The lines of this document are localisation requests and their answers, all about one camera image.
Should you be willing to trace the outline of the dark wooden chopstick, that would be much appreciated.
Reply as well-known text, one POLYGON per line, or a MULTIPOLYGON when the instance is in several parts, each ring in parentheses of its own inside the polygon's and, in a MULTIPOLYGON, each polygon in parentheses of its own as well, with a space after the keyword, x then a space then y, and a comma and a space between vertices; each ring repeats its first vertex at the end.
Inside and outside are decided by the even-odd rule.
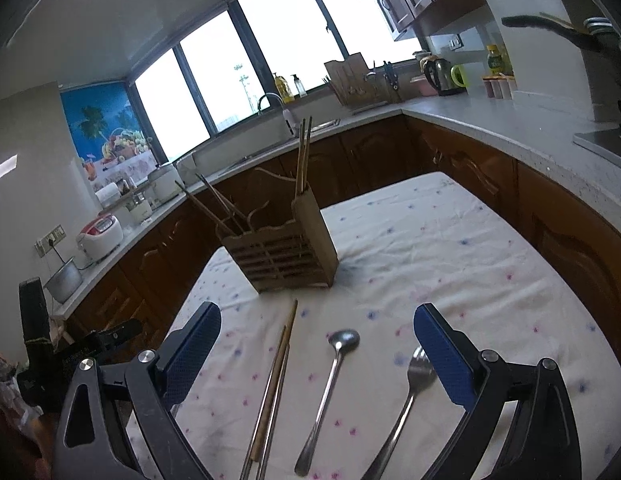
POLYGON ((305 122, 305 129, 304 129, 303 153, 302 153, 302 161, 301 161, 301 169, 300 169, 300 177, 301 177, 300 194, 303 194, 305 192, 306 183, 307 183, 307 170, 308 170, 309 151, 311 150, 312 126, 313 126, 313 116, 309 116, 308 121, 305 122))

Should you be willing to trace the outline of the lower wooden cabinets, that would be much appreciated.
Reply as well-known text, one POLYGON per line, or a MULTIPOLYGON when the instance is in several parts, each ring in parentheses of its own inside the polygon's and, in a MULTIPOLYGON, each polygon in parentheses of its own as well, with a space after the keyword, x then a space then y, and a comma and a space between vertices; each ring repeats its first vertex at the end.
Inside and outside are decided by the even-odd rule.
MULTIPOLYGON (((217 194, 243 211, 248 174, 260 167, 291 177, 294 152, 275 156, 196 194, 222 217, 217 194)), ((320 207, 440 171, 467 188, 513 226, 559 273, 603 329, 621 362, 621 232, 581 191, 548 171, 489 144, 431 122, 394 116, 313 143, 309 183, 320 207)), ((128 318, 142 323, 141 340, 168 331, 220 240, 216 224, 186 200, 144 233, 98 278, 66 321, 74 337, 128 318)))

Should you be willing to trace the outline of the steel fork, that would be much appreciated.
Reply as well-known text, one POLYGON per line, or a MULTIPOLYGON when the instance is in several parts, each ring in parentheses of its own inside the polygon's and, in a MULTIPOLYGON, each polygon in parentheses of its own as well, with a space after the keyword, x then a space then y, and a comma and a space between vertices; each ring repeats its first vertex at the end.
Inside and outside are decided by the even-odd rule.
POLYGON ((418 347, 407 368, 408 392, 399 416, 385 439, 382 448, 373 459, 365 474, 361 477, 363 480, 379 480, 382 478, 385 468, 391 460, 391 456, 396 448, 399 437, 405 427, 411 409, 419 393, 428 389, 437 379, 437 372, 427 356, 427 352, 422 347, 418 347))

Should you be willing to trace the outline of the red white rice cooker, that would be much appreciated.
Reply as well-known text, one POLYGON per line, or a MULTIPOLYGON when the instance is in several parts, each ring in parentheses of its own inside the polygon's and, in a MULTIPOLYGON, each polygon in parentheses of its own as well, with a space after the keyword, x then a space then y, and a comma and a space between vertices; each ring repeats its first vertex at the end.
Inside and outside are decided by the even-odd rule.
POLYGON ((122 226, 114 214, 102 214, 84 226, 76 236, 78 247, 94 262, 110 255, 123 240, 122 226))

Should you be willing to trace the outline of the white floral tablecloth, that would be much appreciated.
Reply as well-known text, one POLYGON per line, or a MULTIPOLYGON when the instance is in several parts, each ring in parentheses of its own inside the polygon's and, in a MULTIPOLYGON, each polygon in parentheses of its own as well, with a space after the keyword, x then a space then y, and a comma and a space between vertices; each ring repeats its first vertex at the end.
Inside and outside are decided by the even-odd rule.
POLYGON ((361 478, 406 399, 413 316, 425 302, 507 361, 554 359, 583 475, 599 476, 621 446, 621 365, 583 302, 515 229, 440 172, 323 216, 339 257, 331 287, 256 292, 219 249, 175 318, 184 325, 204 301, 222 311, 216 344, 176 416, 214 478, 239 477, 286 320, 291 352, 267 477, 294 477, 333 359, 328 337, 351 328, 361 342, 342 365, 309 474, 361 478))

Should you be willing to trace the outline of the small white electric pot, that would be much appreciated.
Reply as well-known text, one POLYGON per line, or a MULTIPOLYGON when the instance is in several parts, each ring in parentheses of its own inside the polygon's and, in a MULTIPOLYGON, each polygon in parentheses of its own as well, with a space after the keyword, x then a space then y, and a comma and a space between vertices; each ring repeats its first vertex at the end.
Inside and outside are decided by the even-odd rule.
POLYGON ((125 206, 135 224, 141 224, 152 216, 152 206, 143 192, 132 194, 125 206))

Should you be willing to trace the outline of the brown wooden utensil holder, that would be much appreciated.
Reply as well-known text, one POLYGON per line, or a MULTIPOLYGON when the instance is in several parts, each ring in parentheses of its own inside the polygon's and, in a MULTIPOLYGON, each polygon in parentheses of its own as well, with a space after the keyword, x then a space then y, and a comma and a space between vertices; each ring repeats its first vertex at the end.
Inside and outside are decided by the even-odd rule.
POLYGON ((338 254, 308 184, 257 167, 242 205, 248 229, 227 218, 215 234, 255 290, 333 285, 338 254))

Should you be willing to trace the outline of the steel spoon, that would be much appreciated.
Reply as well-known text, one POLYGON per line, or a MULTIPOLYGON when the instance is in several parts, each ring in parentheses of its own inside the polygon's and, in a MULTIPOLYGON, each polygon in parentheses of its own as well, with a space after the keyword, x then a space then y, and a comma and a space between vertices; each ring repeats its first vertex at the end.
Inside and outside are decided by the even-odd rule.
POLYGON ((358 331, 350 330, 349 328, 346 330, 337 330, 328 338, 330 347, 333 349, 335 355, 333 356, 323 396, 318 404, 312 429, 294 466, 294 474, 296 474, 297 477, 304 478, 311 470, 321 427, 323 426, 328 411, 333 389, 339 377, 341 365, 344 358, 350 352, 357 349, 359 341, 361 341, 361 336, 359 336, 358 331))

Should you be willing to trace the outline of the fruit poster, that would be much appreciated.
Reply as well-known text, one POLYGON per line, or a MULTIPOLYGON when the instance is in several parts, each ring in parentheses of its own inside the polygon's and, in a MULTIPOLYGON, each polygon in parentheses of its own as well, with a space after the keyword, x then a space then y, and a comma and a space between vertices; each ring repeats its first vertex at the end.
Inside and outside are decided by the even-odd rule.
POLYGON ((158 166, 125 84, 63 91, 61 102, 77 156, 94 190, 122 179, 139 184, 158 166))

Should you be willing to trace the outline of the steel sink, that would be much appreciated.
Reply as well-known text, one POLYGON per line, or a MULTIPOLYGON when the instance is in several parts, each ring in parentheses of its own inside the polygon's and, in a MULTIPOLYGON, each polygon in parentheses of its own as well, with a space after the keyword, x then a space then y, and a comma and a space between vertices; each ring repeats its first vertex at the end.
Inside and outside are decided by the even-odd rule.
MULTIPOLYGON (((314 136, 316 136, 316 134, 323 132, 327 129, 336 127, 340 125, 341 120, 339 118, 337 119, 332 119, 329 120, 329 122, 323 122, 322 124, 316 125, 316 126, 312 126, 312 128, 310 128, 310 136, 313 138, 314 136)), ((271 143, 267 146, 265 146, 265 148, 260 148, 259 150, 248 154, 248 155, 244 155, 242 156, 239 160, 237 160, 237 162, 233 162, 230 166, 227 167, 227 170, 231 170, 234 169, 236 167, 242 166, 243 164, 245 164, 246 162, 249 162, 250 160, 253 160, 256 157, 260 157, 263 154, 267 154, 270 153, 272 151, 277 150, 277 148, 281 148, 282 146, 286 146, 289 144, 292 144, 293 142, 297 143, 298 142, 298 137, 297 136, 290 136, 288 139, 284 139, 281 141, 278 141, 276 143, 271 143)))

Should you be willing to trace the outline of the clear soap bottle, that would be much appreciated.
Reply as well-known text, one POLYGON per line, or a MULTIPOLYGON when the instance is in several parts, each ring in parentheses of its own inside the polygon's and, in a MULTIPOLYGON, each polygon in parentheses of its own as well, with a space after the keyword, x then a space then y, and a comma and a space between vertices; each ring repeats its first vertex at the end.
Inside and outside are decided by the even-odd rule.
POLYGON ((307 92, 305 90, 304 84, 301 81, 301 79, 298 78, 297 74, 293 75, 293 82, 294 82, 294 86, 296 88, 298 97, 302 99, 304 98, 304 96, 307 96, 307 92))

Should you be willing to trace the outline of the wooden cutting board rack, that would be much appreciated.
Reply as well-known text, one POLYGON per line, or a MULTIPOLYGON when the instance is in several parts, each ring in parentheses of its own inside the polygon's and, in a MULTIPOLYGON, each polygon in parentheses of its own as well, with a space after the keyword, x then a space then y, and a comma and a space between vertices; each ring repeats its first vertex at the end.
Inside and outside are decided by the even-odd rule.
POLYGON ((361 52, 344 61, 326 62, 325 69, 338 100, 352 112, 388 103, 377 73, 368 67, 361 52))

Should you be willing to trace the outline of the seasoning bottle group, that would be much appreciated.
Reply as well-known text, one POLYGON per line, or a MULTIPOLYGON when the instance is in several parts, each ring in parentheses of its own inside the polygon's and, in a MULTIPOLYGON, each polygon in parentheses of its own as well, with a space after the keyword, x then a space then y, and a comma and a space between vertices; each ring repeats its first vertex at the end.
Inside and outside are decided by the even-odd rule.
POLYGON ((489 74, 482 80, 487 96, 489 99, 512 100, 517 82, 506 48, 489 44, 486 50, 489 74))

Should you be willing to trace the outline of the green cup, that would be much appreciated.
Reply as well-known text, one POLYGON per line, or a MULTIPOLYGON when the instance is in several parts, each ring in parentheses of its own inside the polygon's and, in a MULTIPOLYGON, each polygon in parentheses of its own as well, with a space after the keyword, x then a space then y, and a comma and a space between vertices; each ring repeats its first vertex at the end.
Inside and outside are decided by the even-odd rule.
POLYGON ((465 68, 461 64, 451 67, 451 78, 453 83, 459 88, 468 88, 469 82, 465 68))

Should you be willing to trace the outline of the knife block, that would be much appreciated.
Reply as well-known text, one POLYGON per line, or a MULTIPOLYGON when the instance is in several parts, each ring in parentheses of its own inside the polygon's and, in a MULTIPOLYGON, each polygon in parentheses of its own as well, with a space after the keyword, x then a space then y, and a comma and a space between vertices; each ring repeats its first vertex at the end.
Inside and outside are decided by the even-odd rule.
POLYGON ((402 101, 399 94, 399 75, 396 74, 393 64, 387 61, 383 62, 383 77, 389 88, 390 101, 399 103, 402 101))

